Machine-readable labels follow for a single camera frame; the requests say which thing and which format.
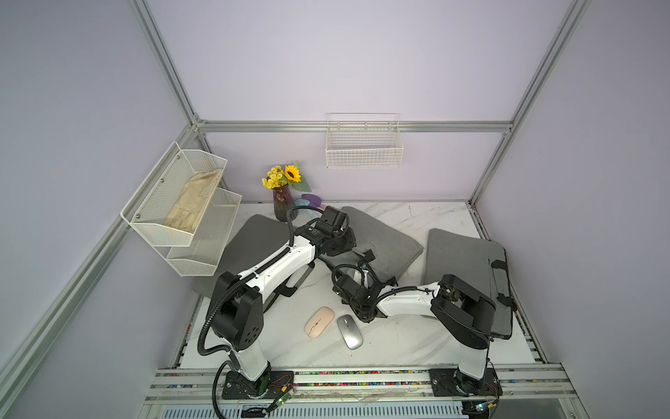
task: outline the silver mouse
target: silver mouse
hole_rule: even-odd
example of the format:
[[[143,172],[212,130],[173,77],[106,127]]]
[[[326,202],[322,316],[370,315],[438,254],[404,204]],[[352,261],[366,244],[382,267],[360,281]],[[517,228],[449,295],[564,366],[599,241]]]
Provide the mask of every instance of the silver mouse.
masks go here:
[[[353,317],[349,314],[345,314],[337,319],[337,325],[349,349],[359,348],[363,344],[363,336],[360,334],[360,330],[356,326]]]

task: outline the wire basket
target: wire basket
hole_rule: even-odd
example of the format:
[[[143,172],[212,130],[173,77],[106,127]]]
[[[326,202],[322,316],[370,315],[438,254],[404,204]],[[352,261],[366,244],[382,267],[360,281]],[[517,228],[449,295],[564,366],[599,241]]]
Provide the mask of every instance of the wire basket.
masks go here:
[[[172,247],[165,260],[181,276],[212,276],[228,243],[242,196],[217,188],[188,247]]]
[[[152,246],[189,246],[193,241],[195,232],[198,231],[204,212],[200,214],[195,222],[193,233],[175,229],[164,225],[165,218],[179,199],[184,184],[196,173],[211,172],[216,169],[224,169],[226,159],[203,152],[202,150],[180,149],[172,158],[161,179],[153,186],[147,198],[140,204],[134,215],[129,215],[130,220],[124,217],[127,209],[121,211],[121,216],[138,232],[144,240]],[[218,175],[216,183],[221,181],[223,170]],[[209,196],[205,208],[212,200]]]
[[[329,169],[399,168],[400,114],[331,113],[326,132]]]

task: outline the green leaf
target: green leaf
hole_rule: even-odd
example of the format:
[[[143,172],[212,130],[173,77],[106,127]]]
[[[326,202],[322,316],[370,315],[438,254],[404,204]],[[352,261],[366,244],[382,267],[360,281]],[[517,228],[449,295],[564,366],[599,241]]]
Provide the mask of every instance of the green leaf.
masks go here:
[[[311,192],[312,188],[310,188],[310,184],[307,183],[307,180],[305,178],[301,179],[301,182],[294,182],[293,180],[289,180],[289,184],[291,187],[297,191],[300,192]]]

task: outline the light purple wall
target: light purple wall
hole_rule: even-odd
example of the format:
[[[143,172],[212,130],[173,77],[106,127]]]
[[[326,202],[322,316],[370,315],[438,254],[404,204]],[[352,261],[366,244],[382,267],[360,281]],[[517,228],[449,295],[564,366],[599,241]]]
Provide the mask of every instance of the light purple wall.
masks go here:
[[[0,9],[2,369],[186,120],[126,0]],[[193,294],[132,234],[13,419],[136,417]]]
[[[201,118],[509,120],[570,0],[152,0]]]
[[[209,133],[207,140],[228,159],[226,185],[244,201],[272,201],[261,178],[291,161],[300,162],[313,192],[324,199],[440,200],[470,196],[500,134],[403,133],[400,168],[355,170],[326,167],[325,133]]]
[[[591,419],[667,416],[669,21],[594,0],[479,204]]]

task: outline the mounting plate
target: mounting plate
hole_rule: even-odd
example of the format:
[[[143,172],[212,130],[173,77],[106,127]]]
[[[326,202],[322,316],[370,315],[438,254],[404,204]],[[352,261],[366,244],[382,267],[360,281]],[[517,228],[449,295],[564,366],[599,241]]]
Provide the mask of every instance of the mounting plate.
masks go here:
[[[293,371],[270,371],[270,385],[265,394],[258,399],[251,399],[249,397],[249,389],[241,384],[242,376],[236,371],[229,371],[226,374],[226,383],[223,385],[223,392],[221,398],[224,400],[274,400],[281,393],[281,385],[293,383]]]
[[[458,384],[455,377],[456,370],[456,368],[433,368],[428,370],[428,374],[430,375],[430,386],[433,388],[433,396],[465,396],[456,389]],[[492,385],[498,392],[498,395],[503,393],[503,389],[500,387],[500,381],[496,378],[495,372],[492,368],[486,368],[486,372],[484,373],[484,382]],[[488,387],[486,384],[484,384],[478,395],[470,397],[484,398],[485,396],[495,395],[496,392],[491,387]]]

